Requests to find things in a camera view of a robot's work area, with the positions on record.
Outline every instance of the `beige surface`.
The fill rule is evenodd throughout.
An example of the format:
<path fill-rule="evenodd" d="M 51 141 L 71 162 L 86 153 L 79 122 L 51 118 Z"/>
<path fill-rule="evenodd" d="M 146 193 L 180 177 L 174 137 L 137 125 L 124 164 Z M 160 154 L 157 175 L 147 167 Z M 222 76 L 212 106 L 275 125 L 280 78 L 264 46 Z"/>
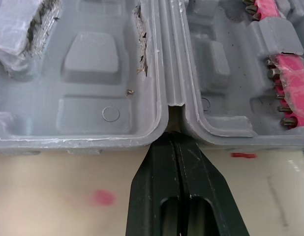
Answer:
<path fill-rule="evenodd" d="M 147 150 L 0 156 L 0 236 L 123 236 L 130 184 Z M 304 236 L 302 152 L 205 153 L 226 177 L 251 236 Z M 115 202 L 95 204 L 98 189 Z"/>
<path fill-rule="evenodd" d="M 0 157 L 0 236 L 123 236 L 131 181 L 146 152 Z M 98 189 L 115 203 L 95 205 Z"/>

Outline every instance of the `debris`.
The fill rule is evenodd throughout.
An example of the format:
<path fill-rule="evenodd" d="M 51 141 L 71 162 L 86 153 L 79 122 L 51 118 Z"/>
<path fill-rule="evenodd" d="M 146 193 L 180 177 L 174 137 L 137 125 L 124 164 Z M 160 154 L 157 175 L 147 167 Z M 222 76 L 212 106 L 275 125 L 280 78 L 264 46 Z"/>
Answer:
<path fill-rule="evenodd" d="M 128 96 L 128 95 L 133 95 L 133 94 L 134 94 L 134 91 L 133 91 L 133 90 L 130 90 L 130 89 L 127 89 L 127 93 L 126 93 L 126 94 L 127 94 L 127 96 Z"/>

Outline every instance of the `gray plastic tool case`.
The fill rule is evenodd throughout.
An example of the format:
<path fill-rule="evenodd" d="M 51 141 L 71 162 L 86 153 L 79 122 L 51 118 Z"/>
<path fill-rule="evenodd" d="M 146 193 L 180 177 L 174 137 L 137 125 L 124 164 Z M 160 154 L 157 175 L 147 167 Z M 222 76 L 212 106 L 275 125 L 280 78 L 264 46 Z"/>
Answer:
<path fill-rule="evenodd" d="M 168 122 L 160 50 L 157 1 L 0 0 L 0 152 L 153 142 Z"/>
<path fill-rule="evenodd" d="M 204 148 L 304 148 L 263 65 L 304 52 L 303 1 L 280 7 L 251 22 L 242 0 L 0 0 L 0 152 L 147 145 L 168 105 Z"/>
<path fill-rule="evenodd" d="M 183 127 L 203 148 L 302 149 L 304 127 L 281 126 L 265 60 L 304 58 L 304 0 L 277 0 L 282 18 L 251 20 L 242 0 L 171 0 Z"/>

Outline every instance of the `drill bit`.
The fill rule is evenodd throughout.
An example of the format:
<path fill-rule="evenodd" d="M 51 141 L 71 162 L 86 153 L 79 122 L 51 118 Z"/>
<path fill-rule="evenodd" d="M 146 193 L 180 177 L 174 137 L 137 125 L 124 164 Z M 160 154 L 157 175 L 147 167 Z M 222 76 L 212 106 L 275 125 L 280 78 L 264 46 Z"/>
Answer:
<path fill-rule="evenodd" d="M 283 118 L 281 119 L 280 123 L 282 125 L 287 125 L 287 126 L 293 126 L 296 127 L 298 124 L 298 120 L 295 117 L 291 117 L 291 118 Z"/>
<path fill-rule="evenodd" d="M 275 87 L 282 87 L 282 84 L 281 84 L 281 83 L 278 83 L 278 82 L 274 82 L 274 86 L 275 86 Z"/>
<path fill-rule="evenodd" d="M 284 94 L 277 94 L 276 99 L 284 99 L 285 98 L 285 95 Z"/>
<path fill-rule="evenodd" d="M 275 67 L 274 63 L 273 63 L 272 60 L 270 60 L 270 59 L 267 59 L 267 60 L 265 61 L 265 65 L 266 65 L 266 67 L 271 67 L 271 68 L 274 68 L 274 67 Z"/>
<path fill-rule="evenodd" d="M 273 69 L 268 70 L 267 77 L 269 79 L 279 79 L 280 70 L 278 68 L 273 68 Z"/>
<path fill-rule="evenodd" d="M 252 21 L 260 21 L 260 19 L 261 19 L 261 13 L 256 13 L 251 18 Z"/>
<path fill-rule="evenodd" d="M 292 112 L 291 108 L 289 106 L 279 106 L 277 107 L 278 112 Z"/>
<path fill-rule="evenodd" d="M 243 0 L 243 3 L 246 4 L 246 5 L 254 5 L 255 0 Z"/>
<path fill-rule="evenodd" d="M 246 7 L 246 11 L 247 11 L 249 14 L 254 15 L 254 14 L 256 14 L 257 11 L 258 11 L 258 7 L 255 6 L 255 5 L 250 5 L 250 6 L 247 6 L 247 7 Z"/>

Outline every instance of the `red mark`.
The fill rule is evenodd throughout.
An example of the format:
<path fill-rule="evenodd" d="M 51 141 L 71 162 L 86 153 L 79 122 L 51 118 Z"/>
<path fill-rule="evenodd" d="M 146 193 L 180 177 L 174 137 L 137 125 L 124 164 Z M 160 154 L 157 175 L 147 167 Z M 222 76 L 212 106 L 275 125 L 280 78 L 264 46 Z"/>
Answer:
<path fill-rule="evenodd" d="M 114 201 L 115 196 L 107 190 L 99 189 L 94 192 L 93 202 L 96 205 L 110 206 L 114 203 Z"/>
<path fill-rule="evenodd" d="M 246 153 L 235 152 L 235 153 L 231 153 L 231 157 L 243 157 L 243 158 L 251 159 L 251 158 L 256 158 L 256 155 L 255 154 L 246 154 Z"/>

